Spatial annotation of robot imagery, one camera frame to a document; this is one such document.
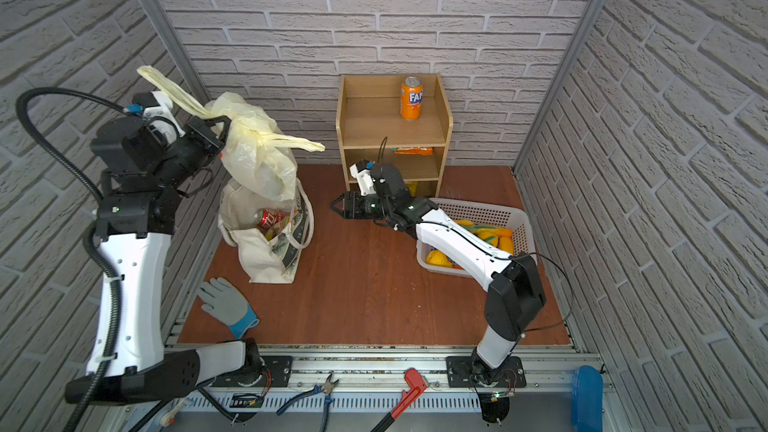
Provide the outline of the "white floral canvas tote bag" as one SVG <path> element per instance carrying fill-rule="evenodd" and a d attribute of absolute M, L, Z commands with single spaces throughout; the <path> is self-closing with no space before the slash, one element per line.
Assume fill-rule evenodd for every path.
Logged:
<path fill-rule="evenodd" d="M 256 226 L 255 213 L 262 208 L 289 215 L 281 232 L 264 235 Z M 313 207 L 301 182 L 296 183 L 294 199 L 281 203 L 267 200 L 235 180 L 223 189 L 218 228 L 223 240 L 237 249 L 240 265 L 251 283 L 293 283 L 314 226 Z"/>

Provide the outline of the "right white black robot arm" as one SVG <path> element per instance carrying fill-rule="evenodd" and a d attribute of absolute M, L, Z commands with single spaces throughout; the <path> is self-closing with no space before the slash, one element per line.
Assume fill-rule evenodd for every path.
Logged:
<path fill-rule="evenodd" d="M 486 292 L 487 328 L 472 353 L 470 380 L 497 384 L 525 329 L 546 304 L 533 255 L 504 252 L 452 220 L 433 200 L 412 195 L 392 164 L 360 160 L 349 171 L 359 189 L 333 201 L 336 213 L 345 219 L 370 219 L 433 247 Z"/>

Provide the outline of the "red cola can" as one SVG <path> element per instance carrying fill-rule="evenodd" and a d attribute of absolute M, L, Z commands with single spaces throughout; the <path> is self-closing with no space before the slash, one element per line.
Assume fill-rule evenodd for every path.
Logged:
<path fill-rule="evenodd" d="M 285 227 L 289 215 L 283 211 L 262 208 L 255 213 L 256 226 L 264 235 L 279 233 Z"/>

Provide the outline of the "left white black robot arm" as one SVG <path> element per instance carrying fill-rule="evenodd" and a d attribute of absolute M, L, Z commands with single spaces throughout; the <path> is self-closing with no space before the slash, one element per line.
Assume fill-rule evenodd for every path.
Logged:
<path fill-rule="evenodd" d="M 183 398 L 219 376 L 257 379 L 264 368 L 251 339 L 168 352 L 161 337 L 162 276 L 179 186 L 226 144 L 230 120 L 194 117 L 163 138 L 138 115 L 102 126 L 90 148 L 106 165 L 88 255 L 103 270 L 99 328 L 85 376 L 69 382 L 70 404 L 128 405 Z"/>

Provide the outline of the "cream plastic grocery bag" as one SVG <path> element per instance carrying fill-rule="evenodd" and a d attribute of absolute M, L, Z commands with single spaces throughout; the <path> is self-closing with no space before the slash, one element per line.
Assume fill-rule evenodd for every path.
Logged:
<path fill-rule="evenodd" d="M 225 92 L 206 105 L 151 66 L 138 74 L 168 95 L 182 110 L 201 119 L 225 116 L 230 119 L 221 162 L 231 178 L 260 197 L 289 202 L 297 191 L 297 162 L 293 151 L 323 152 L 326 147 L 306 138 L 285 135 L 263 108 L 249 104 L 240 95 Z"/>

